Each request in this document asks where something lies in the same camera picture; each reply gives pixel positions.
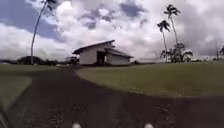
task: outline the tree trunk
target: tree trunk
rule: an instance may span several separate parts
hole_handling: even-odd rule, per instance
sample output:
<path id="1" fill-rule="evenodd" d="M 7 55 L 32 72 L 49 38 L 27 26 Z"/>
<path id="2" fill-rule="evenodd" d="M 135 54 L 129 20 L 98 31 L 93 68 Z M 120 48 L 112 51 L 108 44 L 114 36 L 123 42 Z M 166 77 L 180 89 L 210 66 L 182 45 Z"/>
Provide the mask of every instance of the tree trunk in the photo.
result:
<path id="1" fill-rule="evenodd" d="M 180 55 L 180 61 L 183 63 L 184 62 L 184 55 Z"/>
<path id="2" fill-rule="evenodd" d="M 43 11 L 44 11 L 44 8 L 46 7 L 46 5 L 47 5 L 47 1 L 45 1 L 44 2 L 44 5 L 43 5 L 43 7 L 42 7 L 42 9 L 41 9 L 41 11 L 40 11 L 40 14 L 39 14 L 39 17 L 38 17 L 38 19 L 37 19 L 37 23 L 36 23 L 36 26 L 35 26 L 35 29 L 34 29 L 34 33 L 33 33 L 33 38 L 32 38 L 32 42 L 31 42 L 31 65 L 33 65 L 33 45 L 34 45 L 34 42 L 35 42 L 35 37 L 36 37 L 36 33 L 37 33 L 37 28 L 38 28 L 38 25 L 39 25 L 39 22 L 40 22 L 40 18 L 41 18 L 41 16 L 42 16 L 42 14 L 43 14 Z"/>
<path id="3" fill-rule="evenodd" d="M 176 44 L 178 44 L 177 32 L 176 32 L 176 28 L 175 28 L 175 25 L 174 25 L 174 21 L 173 21 L 173 17 L 172 17 L 172 16 L 170 17 L 170 20 L 171 20 L 171 23 L 172 23 L 173 31 L 174 31 L 174 33 L 175 33 Z"/>
<path id="4" fill-rule="evenodd" d="M 162 33 L 163 33 L 163 43 L 164 43 L 164 46 L 165 46 L 165 50 L 166 50 L 166 52 L 167 52 L 166 38 L 165 38 L 164 31 L 162 31 Z"/>

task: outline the palm tree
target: palm tree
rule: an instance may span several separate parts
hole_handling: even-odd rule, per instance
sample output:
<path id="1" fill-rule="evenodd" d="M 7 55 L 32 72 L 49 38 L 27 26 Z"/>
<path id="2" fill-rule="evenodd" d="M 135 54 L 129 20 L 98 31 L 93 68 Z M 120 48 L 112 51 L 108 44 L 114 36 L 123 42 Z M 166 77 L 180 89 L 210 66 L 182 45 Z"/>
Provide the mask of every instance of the palm tree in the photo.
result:
<path id="1" fill-rule="evenodd" d="M 43 3 L 43 7 L 40 11 L 40 14 L 38 16 L 38 19 L 37 19 L 37 23 L 35 25 L 35 29 L 34 29 L 34 33 L 33 33 L 33 38 L 32 38 L 32 42 L 31 42 L 31 64 L 33 64 L 33 45 L 34 45 L 34 42 L 35 42 L 35 37 L 36 37 L 36 33 L 37 33 L 37 28 L 38 28 L 38 25 L 39 25 L 39 22 L 40 22 L 40 18 L 44 12 L 44 9 L 47 7 L 50 11 L 52 11 L 52 5 L 53 4 L 56 4 L 57 1 L 56 0 L 45 0 L 45 1 L 42 1 L 41 3 Z"/>
<path id="2" fill-rule="evenodd" d="M 222 47 L 222 49 L 219 52 L 221 55 L 224 55 L 224 46 Z"/>
<path id="3" fill-rule="evenodd" d="M 177 44 L 178 39 L 177 39 L 177 32 L 176 32 L 176 28 L 175 28 L 174 20 L 173 20 L 173 14 L 177 16 L 181 12 L 176 7 L 174 7 L 172 4 L 170 4 L 166 7 L 166 11 L 164 11 L 164 13 L 168 15 L 168 19 L 170 19 L 170 21 L 172 23 L 172 28 L 175 33 L 176 44 Z"/>
<path id="4" fill-rule="evenodd" d="M 165 38 L 164 28 L 167 31 L 170 32 L 170 29 L 169 29 L 170 24 L 166 20 L 163 20 L 160 23 L 158 23 L 157 26 L 159 27 L 160 32 L 163 33 L 163 43 L 164 43 L 164 46 L 165 46 L 165 51 L 162 51 L 162 52 L 166 53 L 166 51 L 167 51 L 167 45 L 166 45 L 166 38 Z"/>

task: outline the tree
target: tree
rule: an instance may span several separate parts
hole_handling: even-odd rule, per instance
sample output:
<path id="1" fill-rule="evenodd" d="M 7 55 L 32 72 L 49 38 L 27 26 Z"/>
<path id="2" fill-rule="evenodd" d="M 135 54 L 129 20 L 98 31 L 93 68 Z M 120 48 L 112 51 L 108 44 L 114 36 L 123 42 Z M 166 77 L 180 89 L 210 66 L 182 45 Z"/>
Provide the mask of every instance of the tree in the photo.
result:
<path id="1" fill-rule="evenodd" d="M 48 60 L 48 59 L 46 59 L 44 61 L 44 65 L 48 65 L 48 66 L 56 66 L 57 64 L 59 64 L 59 62 L 57 60 Z"/>
<path id="2" fill-rule="evenodd" d="M 162 51 L 161 56 L 168 56 L 172 63 L 177 62 L 189 62 L 190 56 L 193 56 L 193 52 L 186 50 L 183 43 L 178 43 L 174 45 L 174 48 L 168 51 Z"/>
<path id="3" fill-rule="evenodd" d="M 36 56 L 24 56 L 24 57 L 21 57 L 20 59 L 17 60 L 17 62 L 19 64 L 31 64 L 31 58 L 33 58 L 33 63 L 35 64 L 39 64 L 39 65 L 42 65 L 44 64 L 44 61 L 39 58 L 39 57 L 36 57 Z"/>
<path id="4" fill-rule="evenodd" d="M 72 57 L 67 57 L 65 61 L 67 64 L 76 65 L 79 62 L 79 59 L 75 56 L 72 56 Z"/>
<path id="5" fill-rule="evenodd" d="M 166 7 L 166 11 L 164 11 L 164 13 L 168 15 L 168 19 L 170 19 L 170 21 L 172 23 L 172 28 L 173 28 L 173 31 L 175 33 L 175 38 L 176 38 L 176 44 L 178 44 L 177 32 L 176 32 L 176 28 L 174 25 L 173 14 L 178 16 L 178 14 L 181 12 L 176 7 L 174 7 L 172 4 L 170 4 Z"/>
<path id="6" fill-rule="evenodd" d="M 40 14 L 38 16 L 37 23 L 35 25 L 35 29 L 34 29 L 34 33 L 33 33 L 32 42 L 31 42 L 31 49 L 30 49 L 30 51 L 31 51 L 31 53 L 30 53 L 31 54 L 30 55 L 31 56 L 31 62 L 30 63 L 31 64 L 33 64 L 33 61 L 34 61 L 34 58 L 33 58 L 33 46 L 34 46 L 35 37 L 36 37 L 36 33 L 37 33 L 37 28 L 38 28 L 38 25 L 39 25 L 39 22 L 40 22 L 40 18 L 42 16 L 43 12 L 44 12 L 44 9 L 47 7 L 50 11 L 52 11 L 52 9 L 53 9 L 52 5 L 56 4 L 57 1 L 56 0 L 44 0 L 41 3 L 43 3 L 43 7 L 42 7 L 42 9 L 40 11 Z"/>
<path id="7" fill-rule="evenodd" d="M 163 43 L 164 43 L 164 46 L 165 46 L 165 51 L 167 51 L 164 29 L 166 29 L 167 31 L 170 32 L 170 29 L 169 29 L 170 24 L 166 20 L 163 20 L 160 23 L 158 23 L 157 26 L 159 27 L 160 32 L 163 34 Z"/>
<path id="8" fill-rule="evenodd" d="M 224 46 L 222 47 L 222 49 L 219 52 L 221 55 L 224 55 Z"/>

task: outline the palm frond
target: palm frond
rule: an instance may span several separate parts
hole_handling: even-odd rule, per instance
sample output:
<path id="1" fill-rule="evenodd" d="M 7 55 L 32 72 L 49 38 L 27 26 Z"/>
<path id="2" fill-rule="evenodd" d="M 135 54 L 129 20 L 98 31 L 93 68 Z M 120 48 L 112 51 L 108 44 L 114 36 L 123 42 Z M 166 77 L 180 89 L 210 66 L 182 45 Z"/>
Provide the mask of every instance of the palm frond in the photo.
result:
<path id="1" fill-rule="evenodd" d="M 160 27 L 159 31 L 160 31 L 160 32 L 163 32 L 163 27 Z"/>
<path id="2" fill-rule="evenodd" d="M 176 10 L 176 12 L 177 12 L 177 13 L 181 13 L 181 11 L 180 11 L 180 10 L 178 10 L 178 9 Z"/>
<path id="3" fill-rule="evenodd" d="M 160 24 L 160 23 L 158 23 L 158 24 L 157 24 L 157 26 L 158 26 L 158 27 L 161 27 L 161 24 Z"/>
<path id="4" fill-rule="evenodd" d="M 172 5 L 172 4 L 169 4 L 169 5 L 166 7 L 166 10 L 170 10 L 171 8 L 173 8 L 173 5 Z"/>
<path id="5" fill-rule="evenodd" d="M 170 27 L 170 24 L 166 21 L 166 26 Z"/>
<path id="6" fill-rule="evenodd" d="M 176 7 L 171 7 L 171 8 L 169 8 L 169 10 L 172 12 L 172 11 L 177 10 L 177 8 Z"/>
<path id="7" fill-rule="evenodd" d="M 170 32 L 170 28 L 168 28 L 167 26 L 164 27 L 167 31 Z"/>
<path id="8" fill-rule="evenodd" d="M 164 13 L 164 14 L 170 14 L 168 11 L 164 11 L 163 13 Z"/>
<path id="9" fill-rule="evenodd" d="M 180 13 L 179 10 L 175 10 L 175 11 L 173 11 L 173 14 L 175 14 L 175 15 L 178 15 L 179 13 Z"/>
<path id="10" fill-rule="evenodd" d="M 57 3 L 57 0 L 46 0 L 46 1 L 49 4 L 56 4 Z"/>

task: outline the wall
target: wall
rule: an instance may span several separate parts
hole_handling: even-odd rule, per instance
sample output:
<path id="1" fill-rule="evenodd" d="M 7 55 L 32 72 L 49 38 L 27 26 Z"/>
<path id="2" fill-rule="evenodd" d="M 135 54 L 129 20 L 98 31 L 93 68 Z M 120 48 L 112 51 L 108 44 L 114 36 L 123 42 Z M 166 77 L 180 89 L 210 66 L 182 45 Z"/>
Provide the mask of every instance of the wall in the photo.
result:
<path id="1" fill-rule="evenodd" d="M 130 58 L 108 54 L 107 62 L 111 65 L 129 65 Z"/>
<path id="2" fill-rule="evenodd" d="M 93 48 L 84 50 L 79 55 L 80 64 L 94 64 L 97 61 L 97 51 L 105 51 L 105 48 L 113 48 L 111 44 L 99 45 Z"/>

